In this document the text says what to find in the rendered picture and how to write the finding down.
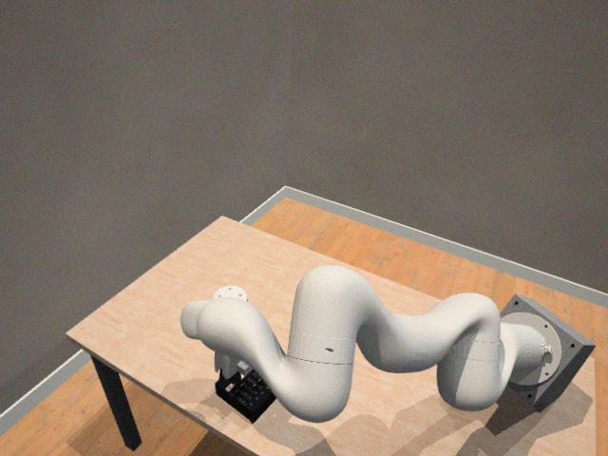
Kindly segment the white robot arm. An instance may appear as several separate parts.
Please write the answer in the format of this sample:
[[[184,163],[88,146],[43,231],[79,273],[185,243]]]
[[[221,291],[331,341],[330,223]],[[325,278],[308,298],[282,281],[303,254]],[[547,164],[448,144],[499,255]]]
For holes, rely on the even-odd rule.
[[[331,421],[347,405],[356,343],[380,371],[410,373],[437,364],[441,397],[464,411],[491,407],[508,380],[546,381],[562,352],[547,321],[532,313],[501,318],[483,294],[452,295],[422,315],[390,313],[364,277],[338,265],[318,266],[300,279],[287,355],[238,286],[187,303],[180,325],[208,349],[240,359],[242,375],[255,370],[286,410],[311,423]]]

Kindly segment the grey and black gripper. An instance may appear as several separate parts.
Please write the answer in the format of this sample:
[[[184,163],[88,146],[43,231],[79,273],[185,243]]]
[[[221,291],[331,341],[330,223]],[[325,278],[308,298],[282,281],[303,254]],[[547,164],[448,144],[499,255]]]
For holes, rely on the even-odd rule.
[[[241,374],[237,371],[239,362],[235,357],[215,352],[215,372],[219,372],[219,380],[229,379],[231,384],[238,386],[241,383]]]

